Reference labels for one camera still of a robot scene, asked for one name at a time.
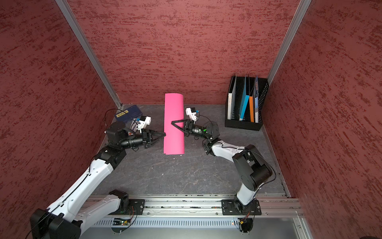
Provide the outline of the pink rectangular paper sheet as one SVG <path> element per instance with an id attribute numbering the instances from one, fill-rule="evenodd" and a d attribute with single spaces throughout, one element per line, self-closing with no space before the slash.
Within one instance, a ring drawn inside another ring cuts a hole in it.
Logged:
<path id="1" fill-rule="evenodd" d="M 182 94 L 165 94 L 164 111 L 164 153 L 166 155 L 184 154 L 184 133 L 172 125 L 172 121 L 184 119 L 184 97 Z"/>

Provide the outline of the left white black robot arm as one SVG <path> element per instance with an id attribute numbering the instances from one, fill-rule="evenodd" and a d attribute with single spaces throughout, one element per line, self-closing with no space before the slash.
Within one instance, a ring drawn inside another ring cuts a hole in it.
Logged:
<path id="1" fill-rule="evenodd" d="M 78 239 L 87 229 L 110 213 L 136 216 L 137 208 L 129 202 L 129 195 L 112 190 L 104 199 L 81 211 L 83 204 L 126 157 L 127 149 L 145 149 L 165 137 L 164 132 L 142 129 L 135 133 L 125 123 L 116 121 L 106 129 L 108 143 L 94 156 L 88 169 L 47 209 L 37 209 L 30 217 L 34 239 Z"/>

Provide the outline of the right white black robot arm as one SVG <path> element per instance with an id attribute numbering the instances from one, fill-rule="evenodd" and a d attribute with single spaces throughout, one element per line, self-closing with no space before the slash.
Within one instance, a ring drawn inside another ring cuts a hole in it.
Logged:
<path id="1" fill-rule="evenodd" d="M 203 138 L 203 148 L 207 155 L 221 157 L 233 162 L 240 176 L 242 185 L 235 195 L 235 205 L 246 207 L 252 204 L 259 189 L 271 182 L 274 170 L 263 158 L 254 145 L 235 146 L 219 138 L 220 130 L 215 122 L 204 126 L 197 125 L 194 120 L 174 120 L 171 125 L 182 131 L 186 136 L 193 135 Z"/>

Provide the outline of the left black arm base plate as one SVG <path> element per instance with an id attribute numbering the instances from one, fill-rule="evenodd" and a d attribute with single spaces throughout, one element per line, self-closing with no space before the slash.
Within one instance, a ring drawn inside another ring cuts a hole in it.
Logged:
<path id="1" fill-rule="evenodd" d="M 142 215 L 145 208 L 144 199 L 123 199 L 120 202 L 119 208 L 111 213 L 112 215 Z"/>

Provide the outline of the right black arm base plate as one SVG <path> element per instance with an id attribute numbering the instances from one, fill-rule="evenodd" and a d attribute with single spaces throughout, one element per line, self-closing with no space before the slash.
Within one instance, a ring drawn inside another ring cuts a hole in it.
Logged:
<path id="1" fill-rule="evenodd" d="M 260 203 L 254 199 L 248 205 L 242 205 L 239 200 L 222 200 L 221 201 L 222 213 L 225 216 L 238 215 L 238 216 L 260 216 L 262 215 Z"/>

